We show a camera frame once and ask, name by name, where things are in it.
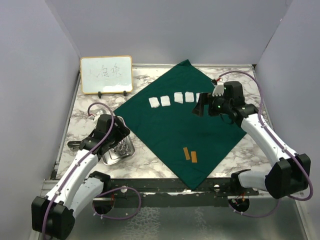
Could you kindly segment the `white gauze pad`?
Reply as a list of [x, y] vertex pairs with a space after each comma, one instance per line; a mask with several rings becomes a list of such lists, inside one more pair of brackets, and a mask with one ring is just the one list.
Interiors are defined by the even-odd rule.
[[170, 97], [168, 95], [161, 96], [160, 101], [162, 107], [168, 107], [171, 105]]
[[185, 102], [186, 103], [193, 103], [195, 101], [195, 98], [194, 98], [194, 93], [193, 92], [185, 92]]
[[196, 102], [198, 103], [199, 102], [199, 98], [200, 98], [200, 92], [196, 93]]
[[174, 101], [179, 104], [184, 103], [183, 93], [182, 92], [175, 92], [174, 93]]
[[157, 97], [150, 97], [148, 101], [151, 108], [158, 108], [160, 106], [160, 102]]

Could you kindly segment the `orange indicator strip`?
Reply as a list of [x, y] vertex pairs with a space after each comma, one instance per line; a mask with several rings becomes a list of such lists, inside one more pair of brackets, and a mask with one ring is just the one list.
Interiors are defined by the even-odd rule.
[[184, 152], [184, 156], [185, 156], [185, 159], [188, 161], [191, 159], [190, 157], [190, 154], [189, 154], [189, 151], [188, 151], [188, 148], [187, 147], [184, 147], [183, 148], [183, 152]]
[[192, 163], [197, 163], [198, 162], [197, 152], [196, 151], [191, 151], [190, 154], [191, 154], [191, 162]]

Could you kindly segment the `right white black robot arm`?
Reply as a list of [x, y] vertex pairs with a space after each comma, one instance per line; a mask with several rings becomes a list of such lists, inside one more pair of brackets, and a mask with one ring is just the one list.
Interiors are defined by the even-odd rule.
[[230, 191], [240, 196], [248, 188], [255, 188], [280, 199], [307, 189], [310, 158], [288, 147], [267, 125], [258, 108], [245, 102], [243, 86], [239, 81], [223, 82], [217, 79], [212, 80], [212, 84], [213, 92], [200, 93], [192, 113], [203, 116], [204, 106], [207, 105], [209, 116], [228, 116], [231, 123], [244, 130], [257, 143], [271, 166], [268, 173], [250, 169], [233, 173]]

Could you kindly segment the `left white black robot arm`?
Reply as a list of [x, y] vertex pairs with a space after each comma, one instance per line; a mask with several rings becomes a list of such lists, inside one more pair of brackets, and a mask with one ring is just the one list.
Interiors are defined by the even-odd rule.
[[122, 117], [101, 114], [93, 131], [80, 141], [73, 162], [58, 183], [44, 197], [32, 201], [32, 229], [65, 240], [84, 207], [94, 197], [110, 193], [110, 176], [91, 170], [129, 134]]

